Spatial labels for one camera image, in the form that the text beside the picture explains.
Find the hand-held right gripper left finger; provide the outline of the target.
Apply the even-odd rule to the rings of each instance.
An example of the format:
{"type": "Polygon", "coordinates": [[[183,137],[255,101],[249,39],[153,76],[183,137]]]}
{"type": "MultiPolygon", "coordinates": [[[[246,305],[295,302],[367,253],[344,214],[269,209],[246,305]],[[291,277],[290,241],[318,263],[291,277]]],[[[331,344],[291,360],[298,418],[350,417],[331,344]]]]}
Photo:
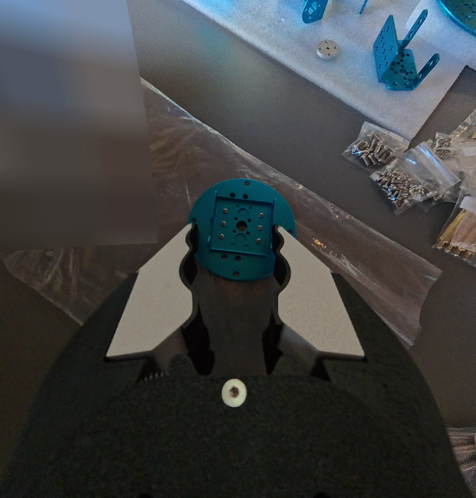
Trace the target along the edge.
{"type": "Polygon", "coordinates": [[[172,358],[187,354],[199,374],[212,371],[215,354],[192,287],[197,235],[187,224],[136,272],[106,360],[146,359],[166,375],[172,358]]]}

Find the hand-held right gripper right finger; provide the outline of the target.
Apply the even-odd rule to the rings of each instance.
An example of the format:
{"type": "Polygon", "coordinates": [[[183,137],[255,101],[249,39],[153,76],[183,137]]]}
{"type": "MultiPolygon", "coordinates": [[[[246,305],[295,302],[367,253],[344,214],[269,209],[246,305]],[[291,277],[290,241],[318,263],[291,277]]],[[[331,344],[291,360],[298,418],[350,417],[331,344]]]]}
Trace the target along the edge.
{"type": "Polygon", "coordinates": [[[325,360],[363,362],[365,352],[332,271],[280,225],[272,228],[272,273],[261,281],[266,373],[291,357],[301,373],[327,377],[325,360]]]}

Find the large clear plastic bag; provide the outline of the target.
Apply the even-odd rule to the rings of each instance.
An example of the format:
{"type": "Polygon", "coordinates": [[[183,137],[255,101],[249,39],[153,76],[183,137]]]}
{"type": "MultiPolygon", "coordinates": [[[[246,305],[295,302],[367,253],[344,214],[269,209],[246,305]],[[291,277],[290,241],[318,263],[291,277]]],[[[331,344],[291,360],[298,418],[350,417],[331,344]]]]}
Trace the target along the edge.
{"type": "Polygon", "coordinates": [[[157,243],[0,252],[14,277],[77,323],[186,224],[198,197],[214,184],[264,182],[288,202],[296,238],[359,295],[410,347],[441,270],[287,175],[245,152],[141,78],[153,171],[157,243]]]}

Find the blue round perforated plate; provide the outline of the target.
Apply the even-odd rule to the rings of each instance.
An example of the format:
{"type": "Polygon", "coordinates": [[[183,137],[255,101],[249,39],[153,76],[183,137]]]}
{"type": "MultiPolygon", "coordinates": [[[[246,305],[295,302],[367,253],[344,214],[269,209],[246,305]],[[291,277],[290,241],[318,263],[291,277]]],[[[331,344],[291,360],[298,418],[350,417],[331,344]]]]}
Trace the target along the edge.
{"type": "Polygon", "coordinates": [[[211,273],[235,281],[272,274],[273,228],[296,236],[296,221],[284,197],[271,186],[236,178],[215,184],[195,202],[189,221],[198,228],[196,259],[211,273]]]}

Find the pile of small screw bags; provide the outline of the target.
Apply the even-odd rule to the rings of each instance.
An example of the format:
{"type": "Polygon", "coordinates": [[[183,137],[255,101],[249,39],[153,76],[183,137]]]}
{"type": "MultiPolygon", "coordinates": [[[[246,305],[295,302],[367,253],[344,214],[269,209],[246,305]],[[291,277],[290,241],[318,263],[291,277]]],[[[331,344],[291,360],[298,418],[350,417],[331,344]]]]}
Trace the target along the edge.
{"type": "Polygon", "coordinates": [[[414,206],[428,210],[451,203],[434,248],[476,269],[476,107],[452,132],[408,145],[365,122],[342,155],[370,174],[397,215],[414,206]]]}

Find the grey desk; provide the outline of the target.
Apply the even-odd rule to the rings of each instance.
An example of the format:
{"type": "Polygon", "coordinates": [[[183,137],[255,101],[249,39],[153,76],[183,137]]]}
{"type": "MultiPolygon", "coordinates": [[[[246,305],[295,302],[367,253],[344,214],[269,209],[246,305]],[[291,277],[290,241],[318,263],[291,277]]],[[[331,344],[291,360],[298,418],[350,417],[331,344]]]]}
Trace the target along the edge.
{"type": "MultiPolygon", "coordinates": [[[[411,349],[446,425],[476,426],[476,273],[432,248],[451,204],[402,215],[341,153],[365,115],[180,1],[128,1],[138,66],[191,115],[442,270],[411,349]]],[[[77,323],[0,261],[0,474],[77,323]]]]}

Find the small silver round hub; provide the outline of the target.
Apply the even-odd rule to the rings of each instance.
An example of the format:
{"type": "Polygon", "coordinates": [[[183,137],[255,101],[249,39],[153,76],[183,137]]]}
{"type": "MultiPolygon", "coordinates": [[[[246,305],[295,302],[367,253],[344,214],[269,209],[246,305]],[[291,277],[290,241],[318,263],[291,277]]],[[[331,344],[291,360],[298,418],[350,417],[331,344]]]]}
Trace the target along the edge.
{"type": "Polygon", "coordinates": [[[336,58],[341,52],[340,44],[331,39],[323,39],[318,42],[316,53],[318,57],[324,60],[331,60],[336,58]]]}

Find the white foam sheet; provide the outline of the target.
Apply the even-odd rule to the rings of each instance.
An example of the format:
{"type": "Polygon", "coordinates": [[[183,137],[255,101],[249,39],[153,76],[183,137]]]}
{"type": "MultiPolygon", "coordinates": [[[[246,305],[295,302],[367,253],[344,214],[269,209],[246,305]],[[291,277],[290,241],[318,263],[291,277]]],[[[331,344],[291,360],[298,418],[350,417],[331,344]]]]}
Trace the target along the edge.
{"type": "Polygon", "coordinates": [[[476,37],[463,31],[436,1],[329,1],[322,20],[305,24],[304,1],[186,1],[248,43],[325,89],[374,121],[412,139],[465,66],[476,71],[476,37]],[[392,91],[378,82],[373,43],[389,15],[402,39],[423,9],[428,16],[409,44],[417,69],[434,54],[440,61],[416,90],[392,91]],[[316,53],[323,39],[339,55],[316,53]]]}

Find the blue long-eared bracket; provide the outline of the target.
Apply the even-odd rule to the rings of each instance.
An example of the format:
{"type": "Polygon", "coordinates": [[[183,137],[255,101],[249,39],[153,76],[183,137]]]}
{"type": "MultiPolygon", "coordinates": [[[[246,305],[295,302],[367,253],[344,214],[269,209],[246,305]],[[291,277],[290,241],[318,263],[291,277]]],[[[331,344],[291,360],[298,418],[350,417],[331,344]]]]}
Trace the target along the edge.
{"type": "Polygon", "coordinates": [[[389,15],[374,41],[373,57],[378,82],[385,84],[388,90],[415,90],[438,64],[440,55],[435,53],[423,68],[417,71],[413,51],[408,48],[427,16],[428,9],[423,9],[405,38],[399,40],[394,16],[389,15]]]}

